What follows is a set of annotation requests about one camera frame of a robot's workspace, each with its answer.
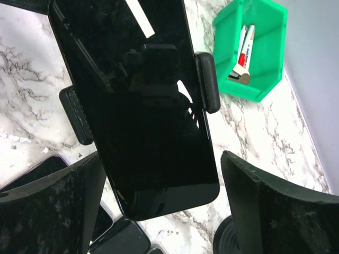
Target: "phone holder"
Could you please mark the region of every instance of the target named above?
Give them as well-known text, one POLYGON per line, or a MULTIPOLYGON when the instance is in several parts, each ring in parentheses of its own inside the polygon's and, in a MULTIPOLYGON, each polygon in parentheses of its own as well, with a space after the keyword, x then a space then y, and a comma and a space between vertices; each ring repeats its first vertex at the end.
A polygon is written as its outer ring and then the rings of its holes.
POLYGON ((0 252, 86 254, 105 179, 95 152, 28 184, 0 190, 5 240, 0 252))
POLYGON ((217 230, 213 253, 339 253, 338 196, 290 183, 229 151, 221 168, 233 218, 217 230))
MULTIPOLYGON (((215 113, 220 109, 220 97, 214 58, 206 52, 197 53, 195 64, 202 91, 203 107, 208 113, 215 113)), ((59 98, 79 143, 83 145, 93 143, 94 137, 73 86, 61 90, 59 98)))

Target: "marble surface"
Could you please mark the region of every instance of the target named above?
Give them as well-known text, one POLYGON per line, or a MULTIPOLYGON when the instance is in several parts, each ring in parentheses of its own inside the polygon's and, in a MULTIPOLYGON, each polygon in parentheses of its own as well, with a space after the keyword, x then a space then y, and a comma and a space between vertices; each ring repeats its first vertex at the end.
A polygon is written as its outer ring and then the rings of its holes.
MULTIPOLYGON (((212 51, 211 23, 229 1, 186 0, 195 51, 212 51)), ((95 151, 80 145, 58 99, 71 85, 46 16, 0 4, 0 188, 58 154, 68 163, 95 151)), ((221 95, 221 110, 208 115, 220 194, 211 204, 143 221, 152 243, 167 253, 212 253, 213 235, 230 215, 220 171, 224 150, 307 188, 329 186, 288 77, 261 102, 221 95)), ((121 216, 109 183, 103 201, 121 216)))

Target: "marker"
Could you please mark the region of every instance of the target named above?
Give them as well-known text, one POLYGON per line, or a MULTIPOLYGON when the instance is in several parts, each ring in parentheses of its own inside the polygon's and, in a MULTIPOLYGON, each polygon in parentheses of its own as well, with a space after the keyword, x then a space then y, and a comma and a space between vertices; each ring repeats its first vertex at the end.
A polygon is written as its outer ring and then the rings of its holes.
POLYGON ((240 31, 240 41, 239 41, 237 61, 239 61, 240 52, 241 52, 241 50, 243 48, 244 39, 245 39, 245 35, 246 35, 246 30, 247 30, 247 27, 246 27, 246 25, 244 25, 242 30, 240 31))
POLYGON ((246 51, 247 51, 247 48, 249 46, 252 35, 254 33, 254 29, 255 29, 254 24, 250 25, 249 28, 248 28, 248 32, 247 32, 247 35, 246 35, 246 38, 245 38, 245 41, 244 41, 244 44, 243 44, 242 53, 240 54, 239 61, 238 61, 238 64, 240 64, 241 66, 244 66, 244 64, 245 64, 246 51))
POLYGON ((251 56, 252 56, 252 48, 253 48, 253 39, 254 39, 254 34, 255 34, 255 29, 252 33, 252 37, 249 41, 249 45, 247 47, 247 51, 246 51, 246 60, 245 60, 245 69, 249 70, 249 63, 251 61, 251 56))
POLYGON ((152 26, 150 25, 150 22, 145 14, 145 12, 142 10, 140 3, 138 0, 125 0, 128 7, 133 13, 133 16, 137 20, 141 30, 143 31, 146 38, 151 37, 155 34, 152 26))

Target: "green storage tray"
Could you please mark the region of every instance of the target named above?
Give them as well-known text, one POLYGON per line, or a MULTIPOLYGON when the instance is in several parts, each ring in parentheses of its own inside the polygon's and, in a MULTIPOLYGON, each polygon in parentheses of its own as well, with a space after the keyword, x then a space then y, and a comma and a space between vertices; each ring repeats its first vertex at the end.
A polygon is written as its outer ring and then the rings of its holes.
POLYGON ((281 80, 287 10, 270 0, 233 0, 213 21, 219 91, 260 102, 281 80), (248 85, 227 80, 237 63, 242 26, 255 24, 248 85))

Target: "smartphone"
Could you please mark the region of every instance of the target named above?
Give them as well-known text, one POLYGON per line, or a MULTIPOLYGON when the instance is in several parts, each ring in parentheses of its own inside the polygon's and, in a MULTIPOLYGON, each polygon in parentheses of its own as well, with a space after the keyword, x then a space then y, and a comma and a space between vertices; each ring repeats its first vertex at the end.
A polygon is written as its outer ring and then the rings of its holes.
POLYGON ((146 254, 150 241, 137 222, 120 218, 113 227, 92 243, 90 254, 146 254))
POLYGON ((91 244, 93 244, 93 242, 95 242, 100 236, 105 234, 112 227, 113 227, 113 215, 111 214, 109 208, 104 203, 101 202, 95 221, 95 226, 91 238, 92 242, 91 244))
POLYGON ((219 180, 183 0, 53 0, 48 15, 122 213, 212 202, 219 180))
MULTIPOLYGON (((53 174, 66 167, 67 167, 67 164, 61 157, 51 156, 47 158, 46 160, 44 160, 43 162, 39 163, 35 168, 33 168, 27 174, 19 177, 12 183, 0 189, 0 193, 10 191, 11 189, 26 185, 30 182, 33 182, 42 177, 53 174)), ((96 217, 91 241, 94 242, 97 238, 99 238, 112 226, 113 226, 113 216, 109 212, 109 209, 105 206, 105 204, 101 203, 99 206, 98 215, 96 217)))

